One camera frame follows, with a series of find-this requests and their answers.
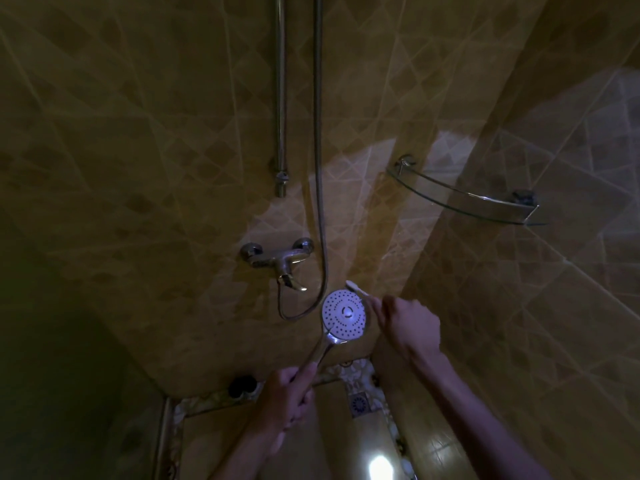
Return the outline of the person's right hand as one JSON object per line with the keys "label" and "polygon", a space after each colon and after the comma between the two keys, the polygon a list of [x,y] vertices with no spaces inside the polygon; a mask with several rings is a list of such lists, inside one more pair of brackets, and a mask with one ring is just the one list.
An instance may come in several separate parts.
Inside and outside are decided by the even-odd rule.
{"label": "person's right hand", "polygon": [[408,363],[426,363],[441,355],[440,320],[418,300],[401,300],[401,318],[386,339]]}

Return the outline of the person's left hand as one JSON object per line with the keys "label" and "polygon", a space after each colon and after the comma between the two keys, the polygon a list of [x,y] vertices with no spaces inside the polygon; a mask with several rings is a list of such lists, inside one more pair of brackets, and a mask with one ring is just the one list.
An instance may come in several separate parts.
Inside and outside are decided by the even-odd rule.
{"label": "person's left hand", "polygon": [[252,416],[254,429],[284,431],[287,434],[313,405],[314,381],[285,382],[285,369],[274,371],[268,377]]}

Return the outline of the white toothbrush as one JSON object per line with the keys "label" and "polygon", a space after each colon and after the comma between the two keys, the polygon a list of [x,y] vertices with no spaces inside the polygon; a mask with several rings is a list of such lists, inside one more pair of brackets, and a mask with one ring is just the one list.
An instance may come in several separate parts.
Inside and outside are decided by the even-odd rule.
{"label": "white toothbrush", "polygon": [[367,293],[366,291],[361,289],[355,282],[352,282],[350,280],[346,281],[346,287],[348,288],[348,290],[355,292],[359,296],[361,296],[361,298],[373,312],[377,313],[381,311],[381,300],[379,298]]}

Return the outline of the chrome handheld shower head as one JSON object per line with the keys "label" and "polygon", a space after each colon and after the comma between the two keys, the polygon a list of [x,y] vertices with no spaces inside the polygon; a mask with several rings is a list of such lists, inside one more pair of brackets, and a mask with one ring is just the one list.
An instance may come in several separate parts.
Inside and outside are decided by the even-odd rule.
{"label": "chrome handheld shower head", "polygon": [[287,318],[289,321],[297,321],[313,313],[316,308],[319,309],[319,339],[300,366],[317,362],[317,369],[320,369],[332,349],[361,341],[373,334],[371,310],[361,296],[347,287],[329,293],[320,305],[312,308],[311,311]]}

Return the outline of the person's left forearm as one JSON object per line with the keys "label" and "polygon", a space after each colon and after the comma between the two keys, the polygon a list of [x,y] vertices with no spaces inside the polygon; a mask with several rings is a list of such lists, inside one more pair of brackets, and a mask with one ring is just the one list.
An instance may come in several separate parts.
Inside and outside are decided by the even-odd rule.
{"label": "person's left forearm", "polygon": [[260,469],[281,448],[286,432],[245,428],[208,480],[256,480]]}

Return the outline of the person's right forearm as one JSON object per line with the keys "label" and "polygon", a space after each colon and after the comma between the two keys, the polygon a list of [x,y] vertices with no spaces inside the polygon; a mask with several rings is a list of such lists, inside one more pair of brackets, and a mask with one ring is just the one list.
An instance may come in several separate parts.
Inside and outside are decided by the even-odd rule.
{"label": "person's right forearm", "polygon": [[443,353],[411,354],[479,480],[553,480],[462,380]]}

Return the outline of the dark round object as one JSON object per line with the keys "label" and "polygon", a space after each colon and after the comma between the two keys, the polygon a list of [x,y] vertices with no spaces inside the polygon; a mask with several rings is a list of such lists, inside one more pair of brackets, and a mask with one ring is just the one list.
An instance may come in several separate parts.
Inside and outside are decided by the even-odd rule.
{"label": "dark round object", "polygon": [[258,384],[258,381],[251,375],[238,376],[229,384],[228,396],[235,401],[250,397],[258,389]]}

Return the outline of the square floor drain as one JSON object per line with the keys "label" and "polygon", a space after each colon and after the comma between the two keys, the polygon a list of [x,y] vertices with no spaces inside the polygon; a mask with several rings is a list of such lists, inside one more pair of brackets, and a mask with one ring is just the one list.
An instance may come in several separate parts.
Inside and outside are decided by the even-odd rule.
{"label": "square floor drain", "polygon": [[348,407],[354,419],[372,412],[369,399],[365,392],[348,395]]}

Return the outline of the chrome shower mixer tap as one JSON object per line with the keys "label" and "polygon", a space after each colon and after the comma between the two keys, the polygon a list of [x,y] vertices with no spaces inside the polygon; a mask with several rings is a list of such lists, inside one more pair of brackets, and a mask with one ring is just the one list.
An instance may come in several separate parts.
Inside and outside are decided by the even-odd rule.
{"label": "chrome shower mixer tap", "polygon": [[279,286],[306,292],[307,288],[295,279],[292,266],[308,259],[314,249],[311,238],[300,238],[288,249],[271,251],[264,251],[260,244],[249,242],[241,247],[239,254],[253,268],[272,268]]}

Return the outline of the glass corner shelf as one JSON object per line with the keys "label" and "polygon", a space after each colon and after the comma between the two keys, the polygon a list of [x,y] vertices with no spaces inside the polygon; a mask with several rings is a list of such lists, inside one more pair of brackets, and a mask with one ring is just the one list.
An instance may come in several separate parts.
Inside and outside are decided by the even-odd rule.
{"label": "glass corner shelf", "polygon": [[402,155],[387,167],[387,174],[409,192],[463,216],[502,225],[547,226],[537,196],[530,190],[515,190],[496,196],[466,190],[417,169],[411,154]]}

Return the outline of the chrome shower riser pipe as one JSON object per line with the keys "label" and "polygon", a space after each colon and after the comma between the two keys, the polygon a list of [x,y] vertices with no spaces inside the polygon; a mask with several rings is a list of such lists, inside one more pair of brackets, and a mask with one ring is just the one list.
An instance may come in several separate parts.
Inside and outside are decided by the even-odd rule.
{"label": "chrome shower riser pipe", "polygon": [[285,198],[289,173],[286,156],[287,84],[286,84],[286,2],[275,0],[275,95],[276,95],[276,158],[275,192],[278,198]]}

